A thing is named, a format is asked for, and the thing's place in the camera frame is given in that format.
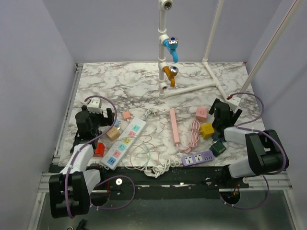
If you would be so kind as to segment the yellow cube socket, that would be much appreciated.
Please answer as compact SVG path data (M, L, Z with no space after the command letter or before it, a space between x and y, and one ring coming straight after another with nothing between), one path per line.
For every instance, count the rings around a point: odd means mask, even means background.
M200 126L200 135L203 139L211 138L214 133L212 123L206 123Z

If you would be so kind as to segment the pink cube socket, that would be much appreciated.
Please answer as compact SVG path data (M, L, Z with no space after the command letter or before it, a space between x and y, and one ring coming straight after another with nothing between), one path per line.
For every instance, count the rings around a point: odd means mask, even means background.
M196 110L196 119L204 123L207 120L207 115L208 115L208 109L203 108L203 107L198 107Z

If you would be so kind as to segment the beige cube plug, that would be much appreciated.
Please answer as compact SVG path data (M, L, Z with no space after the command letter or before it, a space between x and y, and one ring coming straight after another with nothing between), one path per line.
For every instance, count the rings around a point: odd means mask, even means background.
M106 133L106 136L110 141L115 141L120 136L120 131L114 126Z

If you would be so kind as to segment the red cube plug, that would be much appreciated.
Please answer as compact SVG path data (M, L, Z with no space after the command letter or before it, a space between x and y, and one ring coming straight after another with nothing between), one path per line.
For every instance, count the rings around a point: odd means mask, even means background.
M97 148L94 153L94 157L103 157L105 153L105 145L102 142L98 142Z

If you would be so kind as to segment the green cube plug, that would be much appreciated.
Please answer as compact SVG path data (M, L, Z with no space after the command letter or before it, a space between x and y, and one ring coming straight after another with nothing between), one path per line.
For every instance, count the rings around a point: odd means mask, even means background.
M219 140L219 141L214 142L210 146L209 150L213 153L215 157L218 157L226 151L226 146L223 144L222 141Z

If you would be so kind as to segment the orange small plug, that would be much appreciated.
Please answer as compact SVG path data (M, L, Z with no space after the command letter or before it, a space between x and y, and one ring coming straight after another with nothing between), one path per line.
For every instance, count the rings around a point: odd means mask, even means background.
M129 120L132 119L132 116L131 116L131 114L130 114L129 111L123 112L123 113L122 113L122 116L123 116L124 121L129 121Z

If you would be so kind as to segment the white power strip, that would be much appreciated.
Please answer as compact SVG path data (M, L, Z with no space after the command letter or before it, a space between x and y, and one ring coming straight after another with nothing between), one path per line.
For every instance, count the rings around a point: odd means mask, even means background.
M118 164L134 144L145 126L146 121L137 117L133 118L117 141L102 158L101 163L107 170L115 170L117 168Z

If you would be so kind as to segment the purple power strip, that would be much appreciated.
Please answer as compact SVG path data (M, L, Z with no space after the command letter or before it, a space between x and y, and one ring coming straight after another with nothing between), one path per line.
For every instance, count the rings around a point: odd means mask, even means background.
M215 156L211 150L190 154L181 158L185 167L212 162L213 160L215 160Z

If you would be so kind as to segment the blue cube plug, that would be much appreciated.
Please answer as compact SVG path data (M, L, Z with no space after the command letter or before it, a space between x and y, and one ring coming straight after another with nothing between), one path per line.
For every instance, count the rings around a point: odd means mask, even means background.
M219 141L220 138L219 138L217 135L213 134L213 135L212 135L212 140L213 140L213 141Z

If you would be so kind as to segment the pink power strip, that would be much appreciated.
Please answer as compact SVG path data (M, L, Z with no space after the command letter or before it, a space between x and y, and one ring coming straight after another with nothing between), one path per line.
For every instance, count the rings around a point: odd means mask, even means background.
M179 139L179 132L178 132L178 127L177 127L176 114L175 114L174 109L170 109L169 112L170 112L170 122L171 122L173 138L174 138L174 144L177 145L180 143L180 139Z

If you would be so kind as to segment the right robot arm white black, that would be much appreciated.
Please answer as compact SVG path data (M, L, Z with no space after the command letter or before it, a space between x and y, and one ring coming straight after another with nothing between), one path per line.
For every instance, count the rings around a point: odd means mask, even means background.
M213 137L217 142L234 142L247 148L247 158L223 167L221 183L230 188L238 178L278 174L289 166L289 159L277 132L235 126L242 110L233 112L229 104L216 98L209 109L213 115Z

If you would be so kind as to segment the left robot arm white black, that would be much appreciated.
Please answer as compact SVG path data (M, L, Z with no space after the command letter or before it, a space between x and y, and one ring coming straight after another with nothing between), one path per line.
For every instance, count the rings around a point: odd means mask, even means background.
M72 156L60 173L52 175L48 182L53 218L87 214L92 190L106 185L106 177L97 169L87 169L87 165L102 135L99 128L112 128L115 115L111 108L106 109L106 115L103 112L91 113L85 105L75 115L77 131L71 148Z

